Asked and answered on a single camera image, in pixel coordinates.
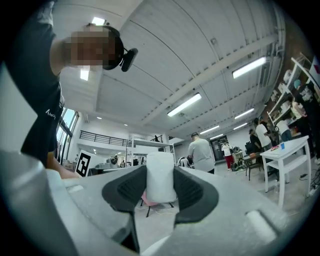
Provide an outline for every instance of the bottle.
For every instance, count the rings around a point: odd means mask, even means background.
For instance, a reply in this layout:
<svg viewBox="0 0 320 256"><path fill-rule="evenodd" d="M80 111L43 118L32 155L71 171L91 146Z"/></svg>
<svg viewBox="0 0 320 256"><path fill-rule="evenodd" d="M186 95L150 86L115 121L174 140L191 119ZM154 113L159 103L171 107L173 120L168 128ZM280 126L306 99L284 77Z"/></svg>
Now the bottle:
<svg viewBox="0 0 320 256"><path fill-rule="evenodd" d="M274 192L279 193L279 182L277 179L275 180L275 184L274 184Z"/></svg>

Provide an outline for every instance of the white cylinder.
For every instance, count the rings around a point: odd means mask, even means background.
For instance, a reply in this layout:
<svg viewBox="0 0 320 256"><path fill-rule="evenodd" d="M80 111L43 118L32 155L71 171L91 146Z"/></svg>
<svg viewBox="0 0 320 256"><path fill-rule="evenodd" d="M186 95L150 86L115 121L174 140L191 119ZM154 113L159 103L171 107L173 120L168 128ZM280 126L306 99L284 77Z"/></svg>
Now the white cylinder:
<svg viewBox="0 0 320 256"><path fill-rule="evenodd" d="M146 199L154 203L174 201L174 155L152 152L146 158Z"/></svg>

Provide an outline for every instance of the pink object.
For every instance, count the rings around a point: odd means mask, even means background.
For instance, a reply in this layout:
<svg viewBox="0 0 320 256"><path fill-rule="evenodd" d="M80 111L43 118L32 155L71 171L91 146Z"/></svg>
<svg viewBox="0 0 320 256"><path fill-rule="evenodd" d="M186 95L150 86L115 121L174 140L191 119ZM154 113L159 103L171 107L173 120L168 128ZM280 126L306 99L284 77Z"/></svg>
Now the pink object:
<svg viewBox="0 0 320 256"><path fill-rule="evenodd" d="M157 202L149 202L149 201L147 200L146 191L143 192L141 198L142 198L142 200L146 203L147 206L155 206L155 205L158 204Z"/></svg>

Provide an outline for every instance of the ceiling light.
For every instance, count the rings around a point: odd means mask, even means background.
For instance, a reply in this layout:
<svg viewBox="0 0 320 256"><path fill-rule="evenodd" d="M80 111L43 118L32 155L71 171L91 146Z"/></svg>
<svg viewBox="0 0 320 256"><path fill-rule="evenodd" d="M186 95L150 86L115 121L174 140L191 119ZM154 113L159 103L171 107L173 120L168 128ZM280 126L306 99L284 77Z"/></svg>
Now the ceiling light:
<svg viewBox="0 0 320 256"><path fill-rule="evenodd" d="M89 70L81 69L80 70L80 78L88 81L89 79Z"/></svg>
<svg viewBox="0 0 320 256"><path fill-rule="evenodd" d="M241 124L240 126L236 127L236 128L233 128L234 130L238 129L238 128L241 128L242 126L246 126L248 123L244 123L244 124Z"/></svg>
<svg viewBox="0 0 320 256"><path fill-rule="evenodd" d="M201 99L200 93L197 93L192 98L188 99L186 102L182 103L180 106L176 107L174 110L170 111L167 115L169 117L173 117L175 114L178 114L180 111L184 110L186 107L195 103L196 101Z"/></svg>
<svg viewBox="0 0 320 256"><path fill-rule="evenodd" d="M252 61L250 62L249 64L243 66L243 67L240 67L239 69L237 69L236 71L233 71L232 72L232 76L234 79L242 76L243 74L265 64L267 61L267 58L266 57L261 57L261 58L258 58L256 59L255 61Z"/></svg>
<svg viewBox="0 0 320 256"><path fill-rule="evenodd" d="M214 129L217 129L217 128L219 128L219 125L217 125L217 126L215 126L215 127L212 127L212 128L210 128L210 129L208 129L208 130L202 131L202 132L200 132L200 134L205 134L205 133L210 132L210 131L212 131L212 130L214 130Z"/></svg>
<svg viewBox="0 0 320 256"><path fill-rule="evenodd" d="M92 20L92 24L96 24L97 26L102 26L103 24L105 24L105 21L103 18L98 18L98 17L94 17Z"/></svg>
<svg viewBox="0 0 320 256"><path fill-rule="evenodd" d="M246 112L244 112L244 113L242 113L242 114L240 114L240 115L237 115L234 119L238 119L238 118L240 118L240 117L242 117L242 116L244 116L244 115L246 115L246 114L251 113L251 112L254 111L254 110L255 110L254 108L251 108L250 110L248 110L248 111L246 111Z"/></svg>
<svg viewBox="0 0 320 256"><path fill-rule="evenodd" d="M214 137L210 138L210 140L213 140L213 139L215 139L215 138L221 137L222 135L224 135L224 134L222 133L222 134L220 134L220 135L214 136Z"/></svg>

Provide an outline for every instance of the black t-shirt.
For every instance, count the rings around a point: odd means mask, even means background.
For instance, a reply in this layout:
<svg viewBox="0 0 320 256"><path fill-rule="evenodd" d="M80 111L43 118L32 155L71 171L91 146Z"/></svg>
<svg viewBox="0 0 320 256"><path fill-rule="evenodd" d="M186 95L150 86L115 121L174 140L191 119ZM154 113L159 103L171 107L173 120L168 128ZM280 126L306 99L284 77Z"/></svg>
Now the black t-shirt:
<svg viewBox="0 0 320 256"><path fill-rule="evenodd" d="M295 101L301 104L307 115L319 115L319 104L314 96L316 92L312 83L302 85L296 92Z"/></svg>
<svg viewBox="0 0 320 256"><path fill-rule="evenodd" d="M48 152L57 147L56 130L64 105L60 79L50 66L50 48L55 38L53 4L44 4L23 25L5 59L17 88L37 113L21 151L39 159L44 166Z"/></svg>
<svg viewBox="0 0 320 256"><path fill-rule="evenodd" d="M252 148L253 148L254 152L260 152L261 151L261 142L260 142L260 140L258 139L257 136L255 136L254 134L251 134L250 135L250 142L252 144Z"/></svg>

